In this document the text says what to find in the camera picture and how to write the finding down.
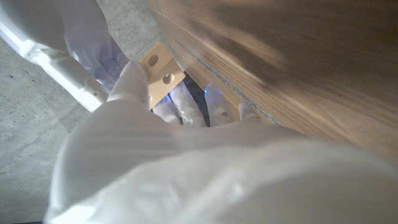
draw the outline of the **bracket hole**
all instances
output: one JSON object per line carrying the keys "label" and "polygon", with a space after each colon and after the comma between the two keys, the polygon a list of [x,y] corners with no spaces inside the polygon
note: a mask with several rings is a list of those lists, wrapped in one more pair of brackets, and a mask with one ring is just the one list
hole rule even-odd
{"label": "bracket hole", "polygon": [[172,74],[166,74],[163,77],[163,83],[164,84],[170,84],[173,80],[174,80],[174,75],[172,75]]}
{"label": "bracket hole", "polygon": [[156,63],[157,63],[157,61],[158,61],[158,59],[159,59],[159,58],[157,57],[157,55],[152,55],[152,56],[150,56],[150,58],[149,58],[149,60],[148,60],[149,66],[151,66],[151,67],[155,66]]}

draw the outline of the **hand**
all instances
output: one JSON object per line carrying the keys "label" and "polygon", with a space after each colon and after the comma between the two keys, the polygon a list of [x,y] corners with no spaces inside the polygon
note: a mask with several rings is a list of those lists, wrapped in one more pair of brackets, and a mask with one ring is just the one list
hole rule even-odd
{"label": "hand", "polygon": [[108,93],[128,63],[108,31],[95,0],[53,0],[65,27],[69,54],[99,81]]}
{"label": "hand", "polygon": [[[210,83],[205,89],[205,99],[209,112],[210,126],[219,126],[232,122],[220,89]],[[154,114],[160,116],[165,122],[182,124],[194,127],[205,127],[205,120],[200,113],[198,105],[192,98],[184,82],[179,83],[166,97],[154,108]],[[241,121],[245,119],[260,119],[253,108],[246,102],[239,104]]]}

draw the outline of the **wood grain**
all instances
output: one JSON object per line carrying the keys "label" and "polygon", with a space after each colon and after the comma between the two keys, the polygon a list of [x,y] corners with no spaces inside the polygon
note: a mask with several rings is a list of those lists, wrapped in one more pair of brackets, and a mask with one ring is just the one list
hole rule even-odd
{"label": "wood grain", "polygon": [[210,67],[284,126],[398,161],[396,2],[146,3],[196,82]]}

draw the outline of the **person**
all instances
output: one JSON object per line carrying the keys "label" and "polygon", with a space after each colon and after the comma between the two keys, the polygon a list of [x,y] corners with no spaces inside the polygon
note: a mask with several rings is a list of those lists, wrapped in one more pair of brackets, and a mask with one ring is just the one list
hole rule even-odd
{"label": "person", "polygon": [[45,222],[396,222],[395,164],[263,124],[245,102],[232,122],[212,83],[205,90],[211,128],[183,83],[151,113],[146,71],[128,62],[97,3],[43,2],[62,18],[68,53],[106,95],[60,150]]}

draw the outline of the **concrete surface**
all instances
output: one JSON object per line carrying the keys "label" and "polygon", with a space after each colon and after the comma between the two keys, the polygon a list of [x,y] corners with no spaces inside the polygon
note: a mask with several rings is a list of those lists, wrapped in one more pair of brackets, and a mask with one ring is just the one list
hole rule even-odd
{"label": "concrete surface", "polygon": [[[162,38],[142,1],[98,3],[130,59]],[[88,112],[1,39],[0,49],[0,223],[41,221],[58,149]]]}

